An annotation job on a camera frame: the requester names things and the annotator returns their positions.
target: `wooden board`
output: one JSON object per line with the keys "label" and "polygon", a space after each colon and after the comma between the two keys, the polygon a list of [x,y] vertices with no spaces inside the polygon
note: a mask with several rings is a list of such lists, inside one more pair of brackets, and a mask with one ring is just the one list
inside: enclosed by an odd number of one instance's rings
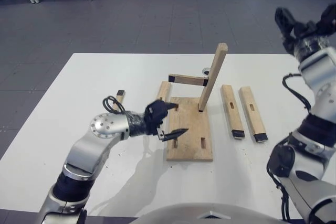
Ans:
{"label": "wooden board", "polygon": [[199,99],[198,110],[203,111],[206,103],[208,102],[212,88],[216,82],[218,73],[222,67],[223,61],[227,53],[227,45],[225,43],[219,43],[216,49],[214,60],[212,61],[209,71],[209,81],[205,88],[203,88],[201,97]]}
{"label": "wooden board", "polygon": [[172,85],[168,81],[161,82],[161,86],[159,92],[157,93],[158,95],[156,96],[156,99],[166,102],[168,99],[171,86]]}
{"label": "wooden board", "polygon": [[240,119],[235,95],[231,85],[222,85],[223,106],[229,120],[230,129],[234,138],[245,137],[244,128]]}
{"label": "wooden board", "polygon": [[257,142],[267,140],[264,123],[261,119],[251,87],[241,87],[239,92],[253,136]]}
{"label": "wooden board", "polygon": [[178,139],[167,142],[168,161],[212,161],[212,140],[208,113],[198,111],[199,98],[172,97],[178,108],[169,111],[170,131],[189,128]]}
{"label": "wooden board", "polygon": [[[115,96],[116,100],[120,103],[122,103],[122,101],[124,100],[124,96],[125,96],[125,91],[124,90],[118,90],[117,95]],[[116,104],[114,104],[112,106],[112,108],[114,110],[119,110],[118,106]]]}
{"label": "wooden board", "polygon": [[181,74],[172,74],[168,75],[169,82],[206,86],[208,84],[208,77],[195,77],[195,76],[183,76]]}

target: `wire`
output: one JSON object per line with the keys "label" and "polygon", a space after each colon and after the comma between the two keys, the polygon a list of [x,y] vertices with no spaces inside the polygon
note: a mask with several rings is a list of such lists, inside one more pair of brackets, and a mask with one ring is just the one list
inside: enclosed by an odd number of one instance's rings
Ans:
{"label": "wire", "polygon": [[[116,104],[117,107],[119,108],[119,110],[115,110],[115,109],[110,105],[109,101],[112,101],[112,102],[113,102],[112,106],[113,106],[114,104]],[[104,106],[104,108],[105,108],[108,112],[113,113],[113,114],[124,114],[124,113],[125,113],[125,108],[124,108],[124,106],[123,106],[120,102],[118,102],[118,100],[117,100],[115,97],[113,97],[113,96],[111,96],[111,95],[108,96],[108,97],[106,97],[106,98],[104,98],[104,100],[103,100],[103,106]]]}
{"label": "wire", "polygon": [[299,73],[290,73],[290,74],[284,76],[283,79],[282,79],[282,85],[286,89],[288,89],[289,92],[291,92],[297,99],[299,99],[304,104],[305,109],[307,109],[308,112],[309,112],[310,109],[311,109],[311,105],[310,105],[309,101],[303,95],[301,95],[300,93],[296,92],[294,89],[291,89],[290,87],[288,87],[288,85],[286,83],[286,80],[288,78],[297,77],[297,76],[301,76],[301,74],[299,74]]}
{"label": "wire", "polygon": [[[287,142],[287,139],[283,139],[281,142],[279,142],[277,145],[283,145]],[[286,221],[286,222],[290,222],[290,217],[289,217],[289,195],[286,191],[286,189],[284,188],[284,186],[281,184],[280,181],[278,181],[275,176],[272,174],[269,165],[267,163],[266,166],[266,171],[268,173],[268,175],[271,177],[271,179],[273,180],[273,182],[275,183],[276,187],[278,189],[281,190],[282,192],[282,198],[281,198],[281,215],[282,215],[282,220]]]}

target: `gray floor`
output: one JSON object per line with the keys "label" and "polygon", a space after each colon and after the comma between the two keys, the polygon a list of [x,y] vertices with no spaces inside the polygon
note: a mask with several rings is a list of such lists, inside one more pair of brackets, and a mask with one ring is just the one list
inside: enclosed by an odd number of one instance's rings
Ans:
{"label": "gray floor", "polygon": [[[332,1],[0,0],[0,158],[73,52],[214,53],[226,42],[280,54],[276,7],[308,21]],[[20,223],[8,213],[0,224]]]}

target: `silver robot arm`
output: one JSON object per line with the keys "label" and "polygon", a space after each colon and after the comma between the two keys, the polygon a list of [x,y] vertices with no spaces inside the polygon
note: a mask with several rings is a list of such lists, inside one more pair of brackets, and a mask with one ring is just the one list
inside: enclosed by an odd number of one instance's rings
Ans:
{"label": "silver robot arm", "polygon": [[113,146],[129,136],[158,135],[162,141],[174,139],[187,129],[165,134],[160,129],[168,110],[177,104],[157,100],[143,114],[130,111],[103,113],[90,123],[87,133],[71,148],[57,182],[51,187],[36,224],[84,224],[90,189],[99,176]]}
{"label": "silver robot arm", "polygon": [[321,179],[336,150],[336,51],[328,47],[326,36],[320,35],[299,38],[294,47],[288,44],[285,48],[289,53],[289,48],[294,49],[299,71],[316,102],[300,127],[275,146],[267,167],[306,223],[335,223],[336,186]]}

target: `wooden block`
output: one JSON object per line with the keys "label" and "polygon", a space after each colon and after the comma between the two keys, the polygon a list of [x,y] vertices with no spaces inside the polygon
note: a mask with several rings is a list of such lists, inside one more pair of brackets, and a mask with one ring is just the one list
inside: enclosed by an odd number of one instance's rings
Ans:
{"label": "wooden block", "polygon": [[195,77],[195,76],[183,76],[181,74],[172,74],[168,75],[169,82],[206,86],[208,83],[208,77]]}
{"label": "wooden block", "polygon": [[166,102],[168,99],[171,86],[172,85],[168,81],[161,82],[161,86],[156,99]]}
{"label": "wooden block", "polygon": [[[125,96],[125,91],[124,90],[118,90],[117,95],[115,96],[116,100],[120,103],[122,103],[122,101],[124,100],[124,96]],[[119,110],[118,106],[116,104],[114,104],[112,106],[112,108],[114,110]]]}
{"label": "wooden block", "polygon": [[175,140],[167,142],[168,161],[212,161],[212,141],[207,109],[198,111],[199,98],[172,97],[178,108],[169,111],[170,131],[189,130]]}
{"label": "wooden block", "polygon": [[223,61],[227,53],[227,45],[225,43],[219,43],[215,53],[214,60],[212,61],[209,81],[205,88],[203,88],[201,97],[199,99],[198,110],[204,111],[206,103],[208,102],[209,96],[211,94],[212,88],[216,82],[218,73],[222,67]]}
{"label": "wooden block", "polygon": [[257,103],[252,94],[251,87],[241,87],[239,93],[256,142],[266,141],[268,139],[266,130]]}
{"label": "wooden block", "polygon": [[234,138],[243,139],[245,137],[242,121],[231,85],[222,85],[223,106],[226,111],[230,129]]}

